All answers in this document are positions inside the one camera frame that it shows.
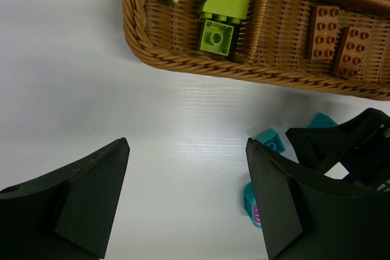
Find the small lime sloped lego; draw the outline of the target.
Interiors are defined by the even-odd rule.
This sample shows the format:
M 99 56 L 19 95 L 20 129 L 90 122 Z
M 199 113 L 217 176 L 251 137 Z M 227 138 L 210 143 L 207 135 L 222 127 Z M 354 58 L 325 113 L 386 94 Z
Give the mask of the small lime sloped lego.
M 240 24 L 247 18 L 249 0 L 206 0 L 198 8 L 200 19 L 213 19 L 219 23 Z

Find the brown wicker divided basket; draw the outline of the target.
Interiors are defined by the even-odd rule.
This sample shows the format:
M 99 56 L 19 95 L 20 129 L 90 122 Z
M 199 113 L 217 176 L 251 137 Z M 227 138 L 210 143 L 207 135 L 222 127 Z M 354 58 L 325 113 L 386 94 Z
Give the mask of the brown wicker divided basket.
M 199 50 L 205 0 L 122 0 L 124 36 L 145 64 L 168 71 L 322 91 L 373 100 L 389 99 L 389 0 L 250 0 L 226 57 Z M 333 61 L 310 60 L 310 18 L 317 5 L 340 11 L 346 27 L 369 30 L 355 77 L 337 77 Z

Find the brown lego plate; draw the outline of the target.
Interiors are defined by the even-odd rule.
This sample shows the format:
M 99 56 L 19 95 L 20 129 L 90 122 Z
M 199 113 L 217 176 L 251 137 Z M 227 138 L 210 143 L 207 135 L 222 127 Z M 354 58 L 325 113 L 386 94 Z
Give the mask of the brown lego plate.
M 340 78 L 356 78 L 363 63 L 370 30 L 363 27 L 346 27 L 338 45 L 333 75 Z
M 307 57 L 310 60 L 331 60 L 339 25 L 338 6 L 316 5 L 312 9 Z

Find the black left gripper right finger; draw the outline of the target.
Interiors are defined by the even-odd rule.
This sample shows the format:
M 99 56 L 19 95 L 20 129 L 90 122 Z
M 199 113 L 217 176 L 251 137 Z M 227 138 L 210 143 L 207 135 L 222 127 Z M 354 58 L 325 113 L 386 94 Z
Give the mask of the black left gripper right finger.
M 321 175 L 249 139 L 269 259 L 388 259 L 389 194 Z

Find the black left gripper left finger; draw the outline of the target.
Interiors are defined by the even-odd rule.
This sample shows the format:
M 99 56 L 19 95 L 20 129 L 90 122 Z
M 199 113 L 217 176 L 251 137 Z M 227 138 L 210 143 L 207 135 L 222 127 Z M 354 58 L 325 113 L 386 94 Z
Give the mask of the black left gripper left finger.
M 119 138 L 1 190 L 1 259 L 104 259 L 129 153 Z

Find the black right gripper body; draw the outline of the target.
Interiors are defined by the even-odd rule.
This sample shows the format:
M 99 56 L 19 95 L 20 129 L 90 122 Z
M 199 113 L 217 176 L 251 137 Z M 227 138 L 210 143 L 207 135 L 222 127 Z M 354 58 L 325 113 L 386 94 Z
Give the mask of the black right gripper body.
M 290 128 L 286 132 L 298 162 L 325 174 L 337 163 L 346 183 L 389 192 L 389 116 L 368 108 L 334 127 Z

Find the lime hollow square lego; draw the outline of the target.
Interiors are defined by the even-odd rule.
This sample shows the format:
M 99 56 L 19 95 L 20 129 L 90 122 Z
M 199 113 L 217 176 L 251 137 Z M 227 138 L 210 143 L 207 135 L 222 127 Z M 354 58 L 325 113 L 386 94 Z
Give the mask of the lime hollow square lego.
M 202 26 L 199 50 L 221 56 L 228 56 L 234 27 L 228 24 L 206 20 Z

